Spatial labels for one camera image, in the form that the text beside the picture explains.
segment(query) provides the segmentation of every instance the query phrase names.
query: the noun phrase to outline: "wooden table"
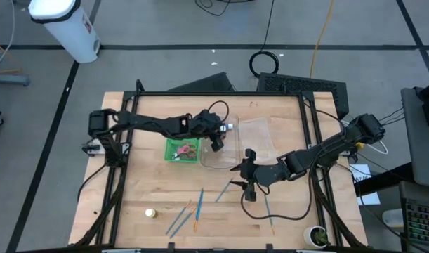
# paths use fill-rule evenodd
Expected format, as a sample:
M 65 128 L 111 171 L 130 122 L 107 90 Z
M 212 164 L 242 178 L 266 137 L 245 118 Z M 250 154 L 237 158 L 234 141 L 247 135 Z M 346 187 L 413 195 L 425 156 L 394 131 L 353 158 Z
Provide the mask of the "wooden table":
M 122 95 L 123 93 L 117 92 L 106 93 L 102 108 L 119 110 Z M 218 99 L 226 101 L 230 112 L 237 114 L 241 121 L 267 118 L 278 155 L 305 148 L 300 108 L 295 97 L 143 96 L 139 98 L 138 113 L 154 117 L 184 115 L 187 112 L 196 115 Z M 330 93 L 315 93 L 315 102 L 318 110 L 336 115 Z M 315 140 L 309 109 L 307 115 L 311 139 Z M 324 139 L 340 131 L 338 122 L 334 119 L 320 113 L 318 117 Z M 134 131 L 116 247 L 167 248 L 169 242 L 175 242 L 177 248 L 264 249 L 267 243 L 272 243 L 275 249 L 306 247 L 303 230 L 318 225 L 314 201 L 310 213 L 301 221 L 274 219 L 273 236 L 268 219 L 253 220 L 242 211 L 239 203 L 242 190 L 239 186 L 230 185 L 220 201 L 214 202 L 230 178 L 241 180 L 239 172 L 209 169 L 200 164 L 165 162 L 165 143 L 166 139 L 159 134 Z M 339 163 L 348 167 L 348 161 L 344 158 L 340 158 Z M 89 158 L 86 177 L 102 164 L 103 156 Z M 100 173 L 83 189 L 70 242 L 80 239 L 100 213 L 107 172 L 108 169 Z M 339 216 L 357 239 L 366 244 L 350 172 L 336 166 L 331 170 L 330 177 Z M 192 229 L 193 215 L 178 234 L 169 239 L 164 235 L 167 228 L 189 199 L 193 203 L 198 201 L 202 187 L 204 201 L 197 232 Z M 270 190 L 268 200 L 273 214 L 300 216 L 305 212 L 309 194 L 307 176 L 292 182 L 275 183 Z M 256 216 L 267 215 L 260 191 L 257 192 L 257 201 L 245 202 L 245 207 Z M 144 213 L 148 208 L 156 209 L 158 217 L 147 218 Z M 325 217 L 330 238 L 334 240 L 331 220 L 326 212 Z M 109 217 L 105 242 L 111 222 L 112 218 Z

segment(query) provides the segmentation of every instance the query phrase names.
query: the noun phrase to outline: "green basket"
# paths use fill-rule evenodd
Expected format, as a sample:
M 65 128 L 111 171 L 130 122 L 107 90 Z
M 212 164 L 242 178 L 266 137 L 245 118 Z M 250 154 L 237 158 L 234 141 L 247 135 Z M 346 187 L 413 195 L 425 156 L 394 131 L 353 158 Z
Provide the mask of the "green basket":
M 195 151 L 194 157 L 191 155 L 182 154 L 176 159 L 173 159 L 173 156 L 176 154 L 177 150 L 184 145 L 190 145 L 190 148 Z M 166 141 L 164 160 L 167 162 L 198 162 L 200 160 L 200 140 L 196 138 L 185 140 L 173 140 L 168 138 Z

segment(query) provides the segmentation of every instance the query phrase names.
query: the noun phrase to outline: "potted plant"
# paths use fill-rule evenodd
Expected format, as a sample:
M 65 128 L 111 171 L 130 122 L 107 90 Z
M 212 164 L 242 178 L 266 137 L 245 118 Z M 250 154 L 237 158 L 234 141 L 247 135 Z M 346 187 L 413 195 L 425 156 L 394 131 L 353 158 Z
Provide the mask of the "potted plant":
M 317 249 L 323 249 L 327 245 L 330 245 L 329 236 L 325 228 L 321 226 L 313 226 L 305 229 L 303 238 L 309 246 L 313 246 Z

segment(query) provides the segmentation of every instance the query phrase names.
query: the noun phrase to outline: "white trash can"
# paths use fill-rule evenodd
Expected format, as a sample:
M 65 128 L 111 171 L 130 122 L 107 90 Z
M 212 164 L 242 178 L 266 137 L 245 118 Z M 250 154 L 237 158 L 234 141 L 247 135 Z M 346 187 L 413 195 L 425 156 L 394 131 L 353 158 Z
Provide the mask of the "white trash can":
M 33 22 L 43 24 L 78 63 L 97 59 L 100 41 L 81 0 L 32 0 Z

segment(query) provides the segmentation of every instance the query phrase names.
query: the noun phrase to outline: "pencil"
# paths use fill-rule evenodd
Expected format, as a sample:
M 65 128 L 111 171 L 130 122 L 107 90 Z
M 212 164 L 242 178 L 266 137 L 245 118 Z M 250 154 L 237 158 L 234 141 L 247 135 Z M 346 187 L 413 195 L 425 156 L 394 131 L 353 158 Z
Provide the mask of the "pencil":
M 216 198 L 215 203 L 217 203 L 217 201 L 219 201 L 220 197 L 222 197 L 223 193 L 227 190 L 227 188 L 228 188 L 228 186 L 230 185 L 230 183 L 231 183 L 231 181 L 232 181 L 232 180 L 233 180 L 233 178 L 231 178 L 231 179 L 228 181 L 227 185 L 224 187 L 224 189 L 223 189 L 223 190 L 222 190 L 222 192 L 220 193 L 219 197 L 217 197 L 217 198 Z
M 270 215 L 269 202 L 268 202 L 268 198 L 267 198 L 267 196 L 266 196 L 266 195 L 264 195 L 264 200 L 265 200 L 265 206 L 266 206 L 266 207 L 267 207 L 267 209 L 268 209 L 268 215 Z M 275 235 L 275 229 L 274 229 L 274 227 L 273 227 L 273 220 L 272 220 L 272 217 L 269 217 L 269 221 L 270 221 L 270 227 L 271 227 L 271 229 L 272 229 L 272 234 L 273 234 L 273 235 Z
M 183 214 L 183 212 L 186 210 L 186 208 L 189 206 L 190 203 L 191 203 L 191 200 L 189 200 L 189 202 L 181 209 L 181 212 L 177 215 L 177 218 L 175 218 L 171 226 L 168 228 L 168 230 L 166 231 L 166 234 L 168 234 L 169 231 L 172 229 L 173 225 L 177 223 L 177 220 L 181 217 L 181 215 Z
M 200 191 L 199 205 L 197 206 L 197 213 L 195 214 L 194 232 L 197 231 L 197 224 L 199 223 L 199 217 L 200 217 L 200 209 L 202 208 L 202 200 L 203 200 L 203 188 Z
M 185 222 L 189 219 L 189 217 L 191 217 L 191 214 L 195 211 L 195 208 L 196 207 L 192 208 L 191 212 L 189 214 L 187 214 L 187 216 L 185 217 L 185 219 L 183 221 L 181 221 L 180 225 L 178 225 L 178 227 L 172 233 L 171 238 L 180 230 L 180 228 L 185 224 Z

